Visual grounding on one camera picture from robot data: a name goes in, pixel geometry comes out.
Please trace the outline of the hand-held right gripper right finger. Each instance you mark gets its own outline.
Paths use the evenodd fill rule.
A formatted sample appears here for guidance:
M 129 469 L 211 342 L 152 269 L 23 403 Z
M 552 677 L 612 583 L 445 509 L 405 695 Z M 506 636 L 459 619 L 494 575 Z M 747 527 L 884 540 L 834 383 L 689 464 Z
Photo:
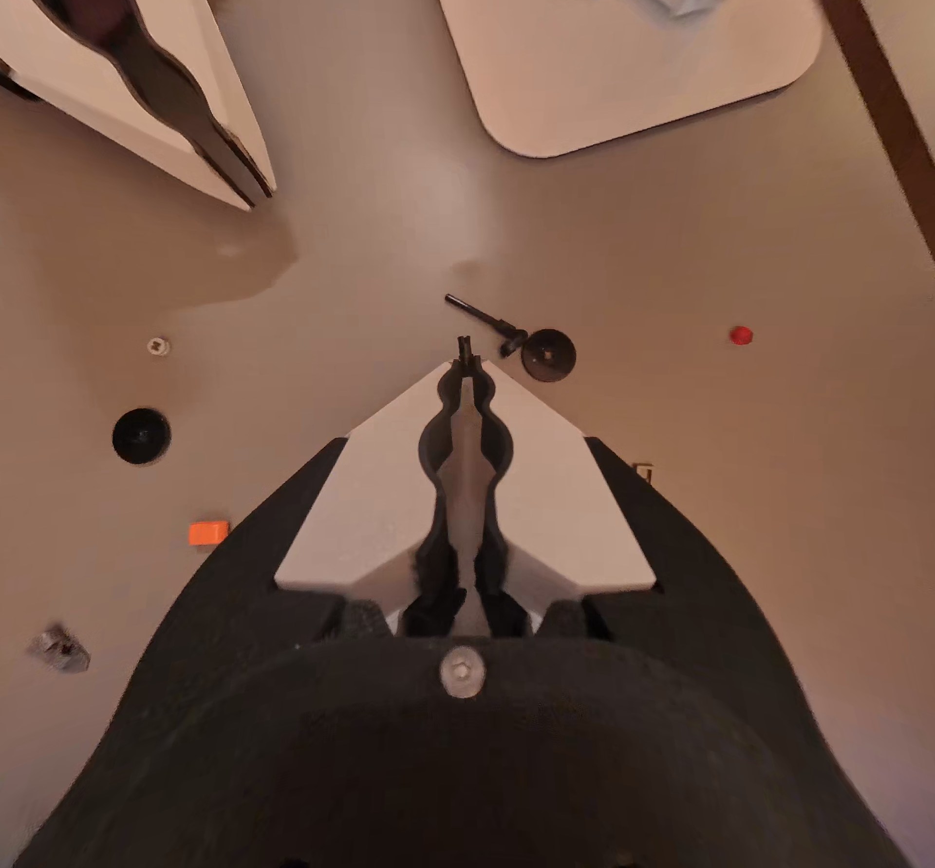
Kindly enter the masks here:
M 473 386 L 494 470 L 478 553 L 483 594 L 543 617 L 554 602 L 651 590 L 655 572 L 583 433 L 488 360 Z

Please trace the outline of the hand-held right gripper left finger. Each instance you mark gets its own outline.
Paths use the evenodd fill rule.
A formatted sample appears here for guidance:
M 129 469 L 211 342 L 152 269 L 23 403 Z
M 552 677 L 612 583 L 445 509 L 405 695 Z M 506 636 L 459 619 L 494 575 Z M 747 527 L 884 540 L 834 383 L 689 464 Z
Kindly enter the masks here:
M 345 437 L 274 580 L 371 601 L 385 615 L 459 590 L 445 490 L 463 370 L 443 363 Z

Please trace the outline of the black round brick piece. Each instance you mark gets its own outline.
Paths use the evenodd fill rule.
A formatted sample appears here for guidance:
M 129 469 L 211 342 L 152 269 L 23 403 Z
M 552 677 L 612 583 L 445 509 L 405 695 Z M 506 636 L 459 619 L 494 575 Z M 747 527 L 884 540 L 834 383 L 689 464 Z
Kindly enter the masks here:
M 167 453 L 171 439 L 168 418 L 150 407 L 124 413 L 111 432 L 111 445 L 118 458 L 134 466 L 157 462 Z
M 556 329 L 541 329 L 527 337 L 521 350 L 524 370 L 540 383 L 555 383 L 568 377 L 577 363 L 571 339 Z

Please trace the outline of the black axle piece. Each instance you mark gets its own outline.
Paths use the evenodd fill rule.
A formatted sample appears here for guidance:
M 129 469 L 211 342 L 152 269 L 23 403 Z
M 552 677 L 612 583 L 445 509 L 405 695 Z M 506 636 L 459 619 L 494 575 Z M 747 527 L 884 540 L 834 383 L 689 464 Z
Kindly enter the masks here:
M 450 293 L 445 294 L 444 301 L 485 324 L 485 326 L 493 330 L 500 337 L 501 342 L 498 348 L 498 355 L 501 359 L 508 359 L 510 356 L 520 351 L 530 337 L 530 333 L 527 330 L 515 327 L 504 319 L 495 318 Z

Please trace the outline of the white stand base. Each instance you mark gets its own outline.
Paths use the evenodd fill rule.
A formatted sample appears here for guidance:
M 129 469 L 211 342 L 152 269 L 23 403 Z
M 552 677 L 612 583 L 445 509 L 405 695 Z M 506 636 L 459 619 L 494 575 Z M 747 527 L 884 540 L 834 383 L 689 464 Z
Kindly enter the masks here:
M 781 90 L 815 61 L 815 0 L 439 0 L 478 115 L 547 159 Z

